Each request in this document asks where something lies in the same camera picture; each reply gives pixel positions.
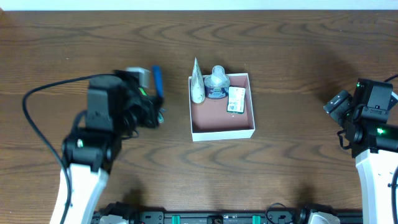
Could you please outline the green white toothbrush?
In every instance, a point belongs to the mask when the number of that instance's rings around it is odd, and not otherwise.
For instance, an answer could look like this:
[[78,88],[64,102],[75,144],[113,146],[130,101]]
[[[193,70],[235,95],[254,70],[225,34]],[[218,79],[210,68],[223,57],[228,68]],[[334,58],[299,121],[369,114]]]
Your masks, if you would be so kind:
[[159,114],[158,114],[158,122],[159,123],[163,123],[164,122],[164,116],[163,116],[163,114],[161,112],[159,112]]

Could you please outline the blue disposable razor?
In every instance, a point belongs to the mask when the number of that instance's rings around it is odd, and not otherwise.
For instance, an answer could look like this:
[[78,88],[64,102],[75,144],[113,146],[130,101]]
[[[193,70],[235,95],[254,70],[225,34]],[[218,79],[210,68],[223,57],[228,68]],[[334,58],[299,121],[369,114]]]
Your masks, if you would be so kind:
[[162,79],[162,71],[158,65],[152,66],[152,71],[154,75],[154,83],[155,89],[158,97],[164,97],[164,87],[163,87],[163,79]]

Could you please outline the clear foam soap pump bottle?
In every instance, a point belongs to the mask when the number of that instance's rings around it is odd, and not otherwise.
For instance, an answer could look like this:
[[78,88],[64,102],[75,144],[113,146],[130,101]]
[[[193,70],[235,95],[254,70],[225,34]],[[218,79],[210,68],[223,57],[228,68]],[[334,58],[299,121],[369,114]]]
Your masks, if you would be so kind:
[[212,74],[205,77],[205,96],[209,99],[222,99],[228,96],[230,86],[229,77],[221,65],[216,65],[212,69]]

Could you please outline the green Dettol soap box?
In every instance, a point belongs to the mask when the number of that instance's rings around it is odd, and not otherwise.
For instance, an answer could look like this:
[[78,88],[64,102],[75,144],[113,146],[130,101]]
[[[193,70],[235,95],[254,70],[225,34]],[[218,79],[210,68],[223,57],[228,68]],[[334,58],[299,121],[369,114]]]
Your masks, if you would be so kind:
[[228,88],[228,94],[227,112],[243,114],[246,89],[243,87],[230,86]]

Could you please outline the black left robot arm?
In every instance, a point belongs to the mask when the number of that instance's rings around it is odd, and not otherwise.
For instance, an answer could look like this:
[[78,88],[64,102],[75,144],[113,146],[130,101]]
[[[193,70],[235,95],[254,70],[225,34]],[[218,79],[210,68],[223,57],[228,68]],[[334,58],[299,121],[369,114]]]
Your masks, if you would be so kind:
[[149,74],[136,68],[90,78],[87,109],[76,116],[62,143],[65,172],[51,223],[90,223],[122,141],[138,137],[138,127],[159,126],[162,72],[152,68],[154,96],[142,92],[141,78]]

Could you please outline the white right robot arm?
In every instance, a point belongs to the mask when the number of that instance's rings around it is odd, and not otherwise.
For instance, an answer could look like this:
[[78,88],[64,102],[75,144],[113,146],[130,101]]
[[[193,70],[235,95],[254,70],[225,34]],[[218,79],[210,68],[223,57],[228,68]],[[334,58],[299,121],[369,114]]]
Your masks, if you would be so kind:
[[364,223],[397,223],[397,126],[387,122],[396,104],[389,81],[360,78],[354,94],[342,90],[323,107],[355,159]]

